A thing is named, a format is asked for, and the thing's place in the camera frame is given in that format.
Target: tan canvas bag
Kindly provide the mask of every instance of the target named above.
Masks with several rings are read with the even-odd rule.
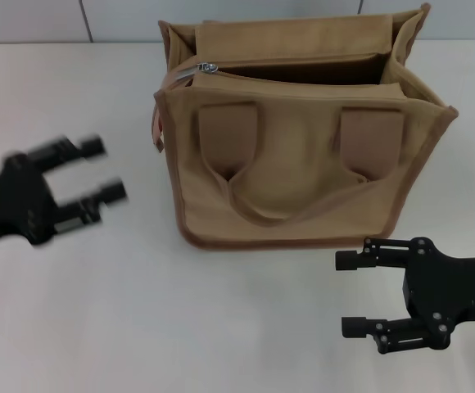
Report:
[[[404,67],[429,8],[161,22],[169,72],[153,137],[187,240],[239,249],[390,235],[458,115]]]

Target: black robotic arm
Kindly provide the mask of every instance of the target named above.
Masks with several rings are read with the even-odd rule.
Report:
[[[61,138],[8,156],[0,172],[0,237],[21,235],[37,246],[58,234],[100,222],[100,205],[126,198],[120,180],[58,206],[43,174],[71,161],[104,154],[102,140],[93,137],[79,146]]]
[[[475,321],[475,258],[441,253],[430,239],[365,239],[361,253],[338,251],[336,270],[385,266],[405,269],[403,294],[410,317],[342,318],[343,336],[373,336],[382,354],[429,347],[444,350],[456,325]]]

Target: white tabletop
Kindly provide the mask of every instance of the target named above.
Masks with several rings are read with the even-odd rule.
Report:
[[[475,42],[417,42],[409,67],[460,110],[395,238],[475,256]],[[475,323],[448,350],[380,355],[341,316],[406,318],[403,272],[336,272],[333,250],[206,252],[175,227],[150,134],[160,44],[0,45],[0,158],[62,134],[110,156],[50,177],[58,198],[119,175],[128,204],[42,249],[0,241],[0,392],[469,392]]]

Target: screw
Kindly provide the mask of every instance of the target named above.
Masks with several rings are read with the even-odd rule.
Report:
[[[74,144],[69,139],[63,140],[61,146],[66,149],[72,149],[73,147],[75,147]]]
[[[32,210],[28,210],[28,226],[30,229],[35,229],[35,213]]]
[[[17,169],[21,168],[21,163],[19,162],[19,160],[17,160],[17,158],[12,159],[11,162]]]

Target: white wall tile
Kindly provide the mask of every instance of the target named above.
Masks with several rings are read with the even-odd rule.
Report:
[[[0,43],[87,41],[78,0],[0,0]]]
[[[359,0],[84,0],[95,42],[161,40],[159,19],[175,23],[355,14]]]
[[[420,38],[475,38],[475,0],[429,0],[432,5]],[[421,0],[364,0],[362,13],[419,8]]]

